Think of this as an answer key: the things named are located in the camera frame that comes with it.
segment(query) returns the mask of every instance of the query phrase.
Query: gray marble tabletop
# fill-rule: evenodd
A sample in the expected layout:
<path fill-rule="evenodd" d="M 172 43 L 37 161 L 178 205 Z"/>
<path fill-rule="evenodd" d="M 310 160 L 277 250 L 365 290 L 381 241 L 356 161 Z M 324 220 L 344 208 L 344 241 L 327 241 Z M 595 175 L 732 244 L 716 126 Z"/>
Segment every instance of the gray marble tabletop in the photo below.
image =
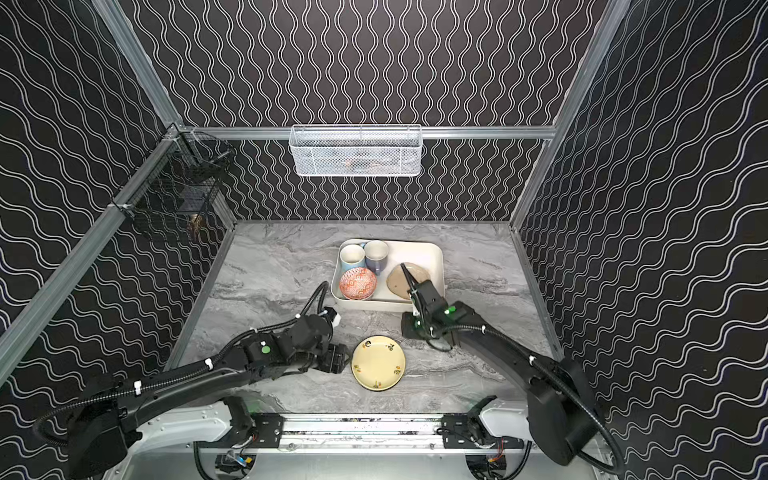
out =
<path fill-rule="evenodd" d="M 237 227 L 181 364 L 215 353 L 251 326 L 293 317 L 320 282 L 332 279 L 339 245 L 349 238 L 437 244 L 449 302 L 467 303 L 520 343 L 551 355 L 506 224 L 245 223 Z M 333 304 L 329 293 L 326 305 Z M 525 397 L 467 352 L 441 353 L 422 341 L 403 339 L 399 313 L 337 309 L 342 320 L 334 342 L 354 349 L 369 336 L 392 337 L 406 354 L 402 380 L 385 392 L 371 392 L 349 368 L 338 375 L 310 370 L 238 389 L 251 411 L 465 412 L 488 395 Z"/>

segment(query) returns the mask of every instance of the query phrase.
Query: mug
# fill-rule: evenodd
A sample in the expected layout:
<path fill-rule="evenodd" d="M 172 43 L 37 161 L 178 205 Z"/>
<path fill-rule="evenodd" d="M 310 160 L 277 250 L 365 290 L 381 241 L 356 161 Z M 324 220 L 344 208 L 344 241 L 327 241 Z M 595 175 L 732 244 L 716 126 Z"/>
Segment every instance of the mug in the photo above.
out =
<path fill-rule="evenodd" d="M 389 245 L 381 240 L 371 240 L 366 243 L 366 266 L 379 275 L 386 268 L 386 256 L 389 255 Z"/>
<path fill-rule="evenodd" d="M 366 251 L 354 243 L 342 248 L 339 258 L 341 259 L 341 273 L 366 265 Z"/>

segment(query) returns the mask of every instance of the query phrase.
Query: orange patterned bowl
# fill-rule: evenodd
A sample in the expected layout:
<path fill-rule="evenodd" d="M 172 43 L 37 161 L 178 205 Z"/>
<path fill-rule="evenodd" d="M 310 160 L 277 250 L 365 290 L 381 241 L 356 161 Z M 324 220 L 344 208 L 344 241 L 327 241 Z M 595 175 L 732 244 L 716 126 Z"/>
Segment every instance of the orange patterned bowl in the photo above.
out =
<path fill-rule="evenodd" d="M 376 274 L 364 266 L 349 269 L 339 280 L 339 290 L 350 300 L 365 300 L 376 290 Z"/>

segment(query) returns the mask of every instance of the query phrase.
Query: white tray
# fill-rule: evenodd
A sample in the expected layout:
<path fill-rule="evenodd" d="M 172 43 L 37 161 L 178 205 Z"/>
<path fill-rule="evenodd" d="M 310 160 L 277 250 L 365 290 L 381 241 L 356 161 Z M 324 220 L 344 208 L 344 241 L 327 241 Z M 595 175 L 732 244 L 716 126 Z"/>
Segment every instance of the white tray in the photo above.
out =
<path fill-rule="evenodd" d="M 364 243 L 371 240 L 352 238 L 341 244 L 341 249 L 351 243 Z M 331 293 L 336 299 L 336 305 L 355 310 L 378 310 L 382 312 L 410 312 L 413 304 L 410 300 L 400 298 L 389 291 L 386 279 L 394 268 L 400 268 L 400 263 L 415 263 L 429 272 L 429 278 L 440 295 L 445 295 L 445 278 L 442 274 L 442 250 L 434 243 L 399 242 L 384 240 L 389 246 L 386 268 L 376 277 L 376 291 L 367 300 L 349 300 L 339 289 L 341 280 L 341 259 L 336 254 L 336 272 L 333 273 Z"/>

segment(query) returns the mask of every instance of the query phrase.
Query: beige plate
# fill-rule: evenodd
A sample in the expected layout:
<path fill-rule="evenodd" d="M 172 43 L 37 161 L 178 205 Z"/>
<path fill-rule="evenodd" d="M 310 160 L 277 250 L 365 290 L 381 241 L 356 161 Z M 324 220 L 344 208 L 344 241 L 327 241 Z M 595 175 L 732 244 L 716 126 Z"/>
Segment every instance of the beige plate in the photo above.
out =
<path fill-rule="evenodd" d="M 369 337 L 352 354 L 355 380 L 374 392 L 391 389 L 406 370 L 406 355 L 388 336 Z"/>

